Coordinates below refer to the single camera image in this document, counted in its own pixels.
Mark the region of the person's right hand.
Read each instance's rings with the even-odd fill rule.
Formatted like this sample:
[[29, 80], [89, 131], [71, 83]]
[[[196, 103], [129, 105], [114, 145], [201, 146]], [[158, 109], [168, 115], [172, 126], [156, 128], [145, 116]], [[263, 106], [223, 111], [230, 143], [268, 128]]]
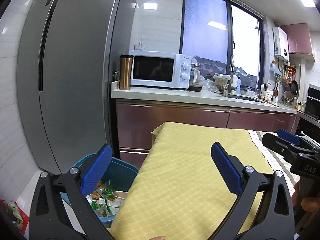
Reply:
[[295, 207], [297, 204], [301, 204], [303, 210], [316, 214], [319, 211], [320, 207], [320, 198], [318, 197], [308, 197], [302, 200], [299, 199], [298, 190], [300, 186], [300, 181], [296, 182], [294, 185], [295, 192], [291, 196], [292, 204]]

